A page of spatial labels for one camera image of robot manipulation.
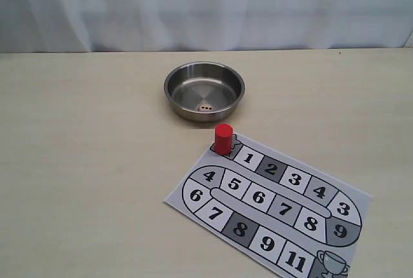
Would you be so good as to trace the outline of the small wooden die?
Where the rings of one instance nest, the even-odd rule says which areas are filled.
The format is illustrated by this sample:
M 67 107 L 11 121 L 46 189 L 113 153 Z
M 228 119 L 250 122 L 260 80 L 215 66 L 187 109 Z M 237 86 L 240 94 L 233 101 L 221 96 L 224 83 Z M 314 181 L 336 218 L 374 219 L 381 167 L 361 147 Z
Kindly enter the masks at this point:
M 209 112 L 209 111 L 212 111 L 213 108 L 212 108 L 212 106 L 209 105 L 209 104 L 203 104 L 203 105 L 201 105 L 201 106 L 198 108 L 198 110 L 199 110 L 200 112 Z

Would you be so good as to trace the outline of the red cylinder game piece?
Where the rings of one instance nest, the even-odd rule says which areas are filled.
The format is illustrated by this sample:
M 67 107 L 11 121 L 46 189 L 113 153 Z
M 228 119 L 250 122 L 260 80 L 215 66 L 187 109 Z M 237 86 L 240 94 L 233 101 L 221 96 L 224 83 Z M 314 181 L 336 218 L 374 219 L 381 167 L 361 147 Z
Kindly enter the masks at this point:
M 233 128 L 226 123 L 221 123 L 215 128 L 214 150 L 219 155 L 228 155 L 232 149 Z

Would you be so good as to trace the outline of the stainless steel round bowl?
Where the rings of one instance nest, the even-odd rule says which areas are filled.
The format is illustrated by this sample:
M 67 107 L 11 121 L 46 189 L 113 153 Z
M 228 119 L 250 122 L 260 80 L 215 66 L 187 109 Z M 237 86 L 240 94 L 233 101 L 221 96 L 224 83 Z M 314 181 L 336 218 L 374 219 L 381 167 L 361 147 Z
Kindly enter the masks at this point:
M 210 61 L 196 61 L 173 69 L 165 78 L 165 96 L 181 118 L 198 123 L 222 121 L 237 108 L 245 94 L 243 78 L 231 67 Z M 213 110 L 200 112 L 209 104 Z

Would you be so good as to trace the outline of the printed paper game board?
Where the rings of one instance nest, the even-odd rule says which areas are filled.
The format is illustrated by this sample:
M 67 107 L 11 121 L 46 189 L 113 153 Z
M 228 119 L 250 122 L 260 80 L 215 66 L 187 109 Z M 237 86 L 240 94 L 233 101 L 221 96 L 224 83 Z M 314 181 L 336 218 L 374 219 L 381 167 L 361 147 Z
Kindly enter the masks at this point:
M 371 196 L 236 133 L 165 201 L 281 277 L 346 277 Z

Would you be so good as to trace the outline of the white curtain backdrop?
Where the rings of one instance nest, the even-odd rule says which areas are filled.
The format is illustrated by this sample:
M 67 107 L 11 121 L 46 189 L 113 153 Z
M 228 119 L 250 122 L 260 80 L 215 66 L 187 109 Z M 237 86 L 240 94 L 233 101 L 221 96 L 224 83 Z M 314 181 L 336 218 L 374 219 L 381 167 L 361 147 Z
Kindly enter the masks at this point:
M 412 0 L 1 0 L 1 51 L 403 47 Z

